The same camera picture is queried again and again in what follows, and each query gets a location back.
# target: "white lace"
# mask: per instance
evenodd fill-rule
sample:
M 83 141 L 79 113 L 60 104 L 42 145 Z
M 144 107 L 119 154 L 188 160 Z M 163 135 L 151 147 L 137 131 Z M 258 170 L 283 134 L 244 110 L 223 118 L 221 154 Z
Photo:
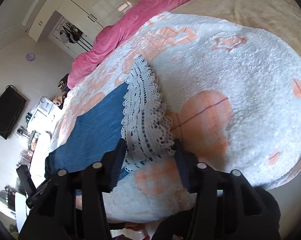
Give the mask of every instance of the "white lace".
M 147 61 L 139 56 L 131 69 L 128 92 L 124 96 L 122 137 L 127 141 L 125 169 L 132 172 L 149 162 L 156 162 L 165 155 L 172 155 L 174 144 L 170 132 L 172 119 L 165 116 L 166 104 L 155 74 Z

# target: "television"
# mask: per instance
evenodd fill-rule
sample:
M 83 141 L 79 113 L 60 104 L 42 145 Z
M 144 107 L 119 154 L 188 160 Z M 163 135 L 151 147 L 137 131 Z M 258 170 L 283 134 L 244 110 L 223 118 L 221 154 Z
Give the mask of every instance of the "television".
M 4 139 L 17 128 L 15 127 L 22 110 L 26 104 L 26 99 L 19 95 L 13 86 L 7 86 L 0 96 L 0 136 Z

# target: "pink blanket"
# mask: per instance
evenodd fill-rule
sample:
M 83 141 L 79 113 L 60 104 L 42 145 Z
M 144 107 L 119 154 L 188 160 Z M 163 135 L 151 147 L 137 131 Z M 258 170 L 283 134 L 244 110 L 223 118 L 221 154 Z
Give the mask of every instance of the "pink blanket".
M 68 87 L 88 76 L 113 50 L 146 23 L 150 18 L 164 11 L 171 11 L 190 0 L 142 0 L 133 6 L 113 26 L 105 27 L 97 36 L 93 48 L 80 54 L 73 62 L 68 76 Z

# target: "blue fabric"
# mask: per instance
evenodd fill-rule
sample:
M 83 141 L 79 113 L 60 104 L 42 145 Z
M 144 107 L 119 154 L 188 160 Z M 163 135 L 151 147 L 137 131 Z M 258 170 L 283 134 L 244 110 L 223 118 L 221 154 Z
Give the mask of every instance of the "blue fabric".
M 127 86 L 126 83 L 121 84 L 91 110 L 77 117 L 67 142 L 46 158 L 46 178 L 59 169 L 66 169 L 68 172 L 84 170 L 100 161 L 104 153 L 115 149 L 121 138 L 123 101 Z M 127 174 L 122 169 L 119 179 Z

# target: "beige blanket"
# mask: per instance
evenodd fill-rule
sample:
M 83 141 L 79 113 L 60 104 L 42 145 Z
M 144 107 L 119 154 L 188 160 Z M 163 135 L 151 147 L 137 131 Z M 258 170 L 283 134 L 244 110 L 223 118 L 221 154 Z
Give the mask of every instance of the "beige blanket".
M 301 57 L 301 10 L 295 0 L 192 0 L 171 12 L 216 17 L 265 29 L 287 42 Z M 300 170 L 301 158 L 285 176 L 264 187 L 283 185 Z

